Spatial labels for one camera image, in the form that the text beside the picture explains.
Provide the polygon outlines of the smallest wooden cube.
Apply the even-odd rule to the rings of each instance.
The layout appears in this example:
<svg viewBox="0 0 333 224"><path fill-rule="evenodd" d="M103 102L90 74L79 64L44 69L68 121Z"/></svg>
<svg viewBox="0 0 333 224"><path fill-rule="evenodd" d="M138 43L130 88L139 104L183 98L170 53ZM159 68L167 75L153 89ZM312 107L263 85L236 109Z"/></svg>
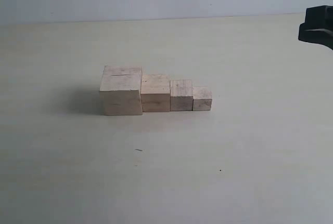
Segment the smallest wooden cube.
<svg viewBox="0 0 333 224"><path fill-rule="evenodd" d="M193 87L193 111L210 111L212 92L208 86Z"/></svg>

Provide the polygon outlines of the medium wooden cube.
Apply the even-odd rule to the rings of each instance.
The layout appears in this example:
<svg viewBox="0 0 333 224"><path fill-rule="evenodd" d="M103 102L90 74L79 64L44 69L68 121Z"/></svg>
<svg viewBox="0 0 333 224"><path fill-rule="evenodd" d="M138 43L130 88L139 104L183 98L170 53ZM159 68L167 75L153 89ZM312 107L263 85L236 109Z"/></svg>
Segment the medium wooden cube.
<svg viewBox="0 0 333 224"><path fill-rule="evenodd" d="M192 80L170 80L171 111L193 110Z"/></svg>

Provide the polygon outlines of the tall wooden cube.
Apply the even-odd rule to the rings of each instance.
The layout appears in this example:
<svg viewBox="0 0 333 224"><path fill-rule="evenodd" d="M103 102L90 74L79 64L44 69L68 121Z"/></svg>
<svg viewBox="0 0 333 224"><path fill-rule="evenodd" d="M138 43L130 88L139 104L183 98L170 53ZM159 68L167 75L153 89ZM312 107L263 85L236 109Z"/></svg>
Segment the tall wooden cube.
<svg viewBox="0 0 333 224"><path fill-rule="evenodd" d="M170 77L165 74L143 74L141 101L143 112L170 112Z"/></svg>

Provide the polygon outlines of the largest wooden cube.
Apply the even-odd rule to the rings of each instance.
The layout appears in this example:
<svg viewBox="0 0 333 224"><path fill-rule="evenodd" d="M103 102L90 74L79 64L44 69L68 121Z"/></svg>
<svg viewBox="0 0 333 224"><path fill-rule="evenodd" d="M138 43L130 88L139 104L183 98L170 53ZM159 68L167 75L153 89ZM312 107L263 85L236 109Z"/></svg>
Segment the largest wooden cube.
<svg viewBox="0 0 333 224"><path fill-rule="evenodd" d="M104 66L99 89L105 114L142 115L142 68Z"/></svg>

